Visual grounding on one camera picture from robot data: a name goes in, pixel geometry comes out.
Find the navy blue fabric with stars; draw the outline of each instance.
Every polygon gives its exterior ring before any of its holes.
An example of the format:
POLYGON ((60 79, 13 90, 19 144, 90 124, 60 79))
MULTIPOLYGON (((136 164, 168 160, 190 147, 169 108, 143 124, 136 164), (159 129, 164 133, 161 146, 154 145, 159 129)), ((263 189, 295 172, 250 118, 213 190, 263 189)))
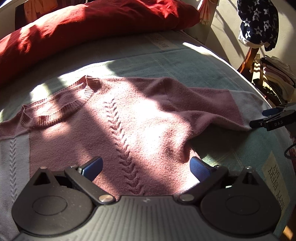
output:
POLYGON ((266 51, 275 48, 279 35, 279 14, 271 0, 237 0, 241 30, 254 44, 269 43, 266 51))

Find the mattress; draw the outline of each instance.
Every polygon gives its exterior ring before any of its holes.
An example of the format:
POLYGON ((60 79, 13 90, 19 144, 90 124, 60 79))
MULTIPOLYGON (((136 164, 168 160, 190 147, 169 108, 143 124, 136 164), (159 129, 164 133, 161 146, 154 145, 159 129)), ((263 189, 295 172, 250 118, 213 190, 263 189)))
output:
MULTIPOLYGON (((84 75, 168 76, 188 87, 249 91, 262 98, 236 70, 202 44, 181 31, 167 31, 101 39, 40 62, 0 90, 0 121, 12 118, 23 104, 44 99, 84 75)), ((274 232, 279 236, 296 203, 295 173, 284 157, 284 150, 291 144, 286 129, 267 132, 261 128, 245 133, 210 126, 191 143, 211 166, 219 164, 237 171, 245 166, 256 168, 282 206, 274 232), (275 169, 279 173, 276 180, 271 176, 275 169)))

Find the red pillow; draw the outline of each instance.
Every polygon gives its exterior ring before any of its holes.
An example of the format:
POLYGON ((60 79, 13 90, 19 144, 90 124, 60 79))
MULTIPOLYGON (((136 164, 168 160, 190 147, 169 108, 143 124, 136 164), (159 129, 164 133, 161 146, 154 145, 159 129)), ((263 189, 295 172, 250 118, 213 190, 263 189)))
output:
POLYGON ((96 0, 49 13, 0 40, 0 85, 68 47, 103 37, 180 30, 199 12, 177 0, 96 0))

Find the braided knit detail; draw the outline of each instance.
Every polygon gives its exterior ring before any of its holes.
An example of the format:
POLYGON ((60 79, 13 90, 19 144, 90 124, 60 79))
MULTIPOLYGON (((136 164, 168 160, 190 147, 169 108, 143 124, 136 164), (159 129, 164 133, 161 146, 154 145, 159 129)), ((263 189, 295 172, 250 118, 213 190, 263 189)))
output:
POLYGON ((136 164, 132 160, 129 146, 124 134, 122 123, 119 118, 117 105, 115 99, 110 102, 104 102, 106 107, 106 114, 110 123, 111 132, 114 136, 115 148, 118 154, 119 163, 122 166, 123 175, 126 178, 126 183, 129 190, 134 195, 144 195, 144 188, 139 177, 136 164))
POLYGON ((11 198, 12 198, 12 202, 14 203, 14 201, 16 200, 17 198, 17 187, 16 187, 16 172, 15 172, 15 169, 16 169, 16 166, 15 166, 15 141, 16 141, 16 138, 12 139, 10 141, 10 187, 11 187, 11 198))

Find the stack of folded clothes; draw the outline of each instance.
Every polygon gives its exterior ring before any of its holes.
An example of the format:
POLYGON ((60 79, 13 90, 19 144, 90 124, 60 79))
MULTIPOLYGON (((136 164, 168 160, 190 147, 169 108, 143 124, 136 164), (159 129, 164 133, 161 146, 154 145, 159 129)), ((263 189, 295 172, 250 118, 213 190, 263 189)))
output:
POLYGON ((277 57, 265 55, 261 58, 263 79, 267 82, 282 103, 296 102, 296 76, 290 65, 277 57))

